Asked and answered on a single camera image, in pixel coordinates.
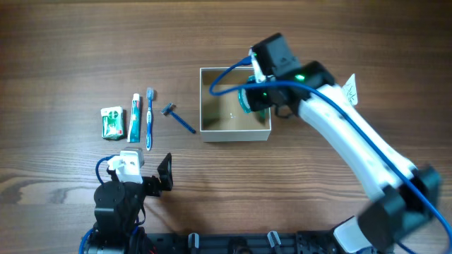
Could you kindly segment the white lotion tube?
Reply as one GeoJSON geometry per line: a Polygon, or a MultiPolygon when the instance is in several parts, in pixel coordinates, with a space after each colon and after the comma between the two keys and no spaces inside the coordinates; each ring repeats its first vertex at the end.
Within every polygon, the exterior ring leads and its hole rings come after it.
{"type": "Polygon", "coordinates": [[[354,73],[349,77],[344,86],[342,86],[342,91],[345,97],[347,98],[348,102],[353,107],[355,107],[358,104],[358,98],[357,98],[356,79],[354,73]]]}

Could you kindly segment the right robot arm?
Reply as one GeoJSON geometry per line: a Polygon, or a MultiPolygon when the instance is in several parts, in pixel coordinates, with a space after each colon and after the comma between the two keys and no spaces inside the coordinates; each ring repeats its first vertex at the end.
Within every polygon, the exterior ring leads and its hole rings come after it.
{"type": "Polygon", "coordinates": [[[319,62],[266,71],[257,61],[250,64],[255,81],[240,90],[243,103],[252,111],[288,106],[331,144],[370,200],[359,214],[334,228],[334,241],[342,252],[388,250],[432,219],[451,230],[436,207],[440,175],[433,168],[418,169],[389,146],[319,62]]]}

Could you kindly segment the green soap packet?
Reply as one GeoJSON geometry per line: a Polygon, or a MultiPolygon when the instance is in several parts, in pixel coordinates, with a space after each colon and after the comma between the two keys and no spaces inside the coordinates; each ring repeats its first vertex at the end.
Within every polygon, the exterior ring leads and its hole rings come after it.
{"type": "Polygon", "coordinates": [[[102,117],[102,138],[120,140],[125,136],[124,110],[122,107],[107,107],[100,110],[102,117]]]}

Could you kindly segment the blue mouthwash bottle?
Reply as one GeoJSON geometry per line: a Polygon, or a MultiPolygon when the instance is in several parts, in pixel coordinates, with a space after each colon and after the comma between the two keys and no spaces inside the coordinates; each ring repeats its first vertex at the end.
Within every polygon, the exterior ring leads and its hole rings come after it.
{"type": "MultiPolygon", "coordinates": [[[[251,76],[248,77],[246,83],[247,84],[254,84],[255,82],[256,82],[255,76],[251,75],[251,76]]],[[[241,108],[243,109],[243,111],[246,114],[252,113],[251,107],[249,106],[248,100],[246,98],[246,90],[245,89],[239,90],[238,93],[237,93],[237,96],[238,96],[239,104],[240,104],[241,108]]],[[[261,123],[264,123],[266,118],[267,118],[268,110],[267,109],[262,109],[260,111],[255,111],[254,113],[255,113],[257,119],[261,123]]]]}

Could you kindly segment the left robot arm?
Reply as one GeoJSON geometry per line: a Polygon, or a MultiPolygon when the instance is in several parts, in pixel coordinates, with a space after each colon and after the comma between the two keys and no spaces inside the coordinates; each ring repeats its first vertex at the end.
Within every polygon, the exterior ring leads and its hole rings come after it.
{"type": "Polygon", "coordinates": [[[81,239],[84,253],[157,253],[147,237],[139,213],[145,212],[148,196],[160,197],[171,191],[172,155],[168,153],[157,168],[159,176],[141,176],[141,150],[123,150],[119,155],[100,159],[95,173],[100,182],[94,194],[96,222],[81,239]]]}

